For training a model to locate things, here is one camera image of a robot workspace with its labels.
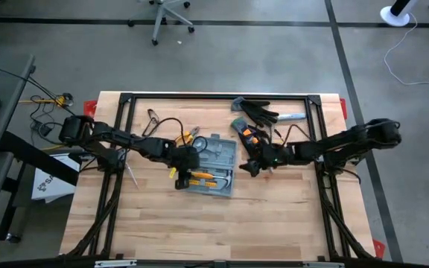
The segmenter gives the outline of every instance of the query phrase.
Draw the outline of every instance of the wooden tabletop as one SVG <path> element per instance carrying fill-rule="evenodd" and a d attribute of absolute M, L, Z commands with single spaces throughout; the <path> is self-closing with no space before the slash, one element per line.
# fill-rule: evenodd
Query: wooden tabletop
<path fill-rule="evenodd" d="M 101 92 L 96 121 L 113 125 L 119 95 Z M 328 135 L 345 130 L 339 96 L 320 96 Z M 246 162 L 247 153 L 229 125 L 243 113 L 231 112 L 230 105 L 229 100 L 138 99 L 132 132 L 141 135 L 149 121 L 147 109 L 153 109 L 160 119 L 180 119 L 185 130 L 199 126 L 199 135 L 218 133 L 223 139 L 237 141 L 238 166 Z M 121 129 L 125 128 L 127 110 Z M 305 112 L 302 102 L 286 100 L 272 101 L 269 110 Z M 308 132 L 306 121 L 298 125 Z M 276 128 L 285 135 L 288 124 L 277 124 Z M 178 135 L 179 124 L 175 121 L 162 124 L 154 134 L 172 139 Z M 289 141 L 304 140 L 307 138 L 293 129 Z M 111 255 L 159 260 L 315 261 L 320 255 L 328 257 L 314 165 L 279 167 L 272 175 L 262 172 L 256 178 L 237 168 L 232 198 L 225 198 L 175 190 L 169 169 L 143 159 L 137 152 L 129 152 L 127 163 L 140 189 L 126 172 Z M 79 175 L 61 253 L 76 246 L 94 222 L 102 178 L 103 174 L 95 170 Z M 343 173 L 337 176 L 337 184 L 346 225 L 365 249 L 375 254 L 357 179 Z M 333 222 L 332 226 L 337 251 L 341 252 Z M 104 238 L 105 226 L 99 250 Z"/>

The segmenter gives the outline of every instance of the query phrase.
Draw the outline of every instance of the gray floor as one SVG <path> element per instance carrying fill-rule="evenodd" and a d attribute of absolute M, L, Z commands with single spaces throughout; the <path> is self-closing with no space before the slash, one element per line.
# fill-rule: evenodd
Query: gray floor
<path fill-rule="evenodd" d="M 390 0 L 332 0 L 338 22 L 380 22 Z M 323 0 L 193 0 L 180 12 L 190 19 L 328 22 Z M 414 9 L 429 22 L 428 1 Z M 7 0 L 0 16 L 39 18 L 152 19 L 155 11 L 136 0 Z M 157 47 L 152 26 L 0 23 L 0 51 L 36 56 L 34 77 L 54 92 L 71 92 L 76 113 L 101 90 L 207 92 L 334 92 L 349 101 L 330 28 L 276 26 L 162 27 Z M 341 28 L 343 46 L 366 121 L 401 122 L 403 142 L 375 152 L 404 261 L 429 264 L 429 85 L 403 86 L 386 70 L 386 51 L 406 29 Z M 429 80 L 429 29 L 416 29 L 390 64 L 407 82 Z M 23 98 L 40 94 L 28 86 Z M 20 105 L 10 129 L 30 140 Z M 63 111 L 54 113 L 63 120 Z M 349 107 L 349 126 L 355 124 Z M 36 139 L 38 147 L 47 143 Z M 366 165 L 358 168 L 372 235 L 386 242 Z M 1 210 L 7 197 L 0 198 Z M 0 261 L 57 254 L 70 198 L 31 209 L 19 245 L 0 243 Z"/>

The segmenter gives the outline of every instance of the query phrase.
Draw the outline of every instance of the open tool case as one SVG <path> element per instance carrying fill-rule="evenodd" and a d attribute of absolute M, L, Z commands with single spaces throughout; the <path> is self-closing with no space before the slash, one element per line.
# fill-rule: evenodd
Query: open tool case
<path fill-rule="evenodd" d="M 190 187 L 185 191 L 230 197 L 235 180 L 235 163 L 238 144 L 236 141 L 220 139 L 218 134 L 211 138 L 197 138 L 193 146 L 200 152 L 200 167 L 196 172 L 210 173 L 225 179 L 190 179 Z"/>

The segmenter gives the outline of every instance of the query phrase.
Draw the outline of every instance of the black glove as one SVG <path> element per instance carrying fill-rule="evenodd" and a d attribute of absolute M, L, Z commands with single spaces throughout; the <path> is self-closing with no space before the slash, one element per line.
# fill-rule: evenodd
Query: black glove
<path fill-rule="evenodd" d="M 271 127 L 273 123 L 277 123 L 279 113 L 270 112 L 262 108 L 269 104 L 269 101 L 243 100 L 241 101 L 240 106 L 247 116 L 249 116 L 258 126 L 264 127 L 264 125 L 266 125 L 267 127 Z"/>

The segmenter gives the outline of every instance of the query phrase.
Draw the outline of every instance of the yellow cable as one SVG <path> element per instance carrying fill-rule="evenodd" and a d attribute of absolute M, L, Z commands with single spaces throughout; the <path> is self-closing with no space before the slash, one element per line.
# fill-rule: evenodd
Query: yellow cable
<path fill-rule="evenodd" d="M 65 147 L 65 145 L 56 145 L 56 146 L 52 146 L 52 147 L 46 147 L 46 148 L 42 148 L 40 150 L 56 150 L 59 148 Z"/>
<path fill-rule="evenodd" d="M 56 100 L 20 100 L 18 103 L 56 103 L 58 106 L 62 106 L 65 102 L 63 96 L 59 96 Z"/>

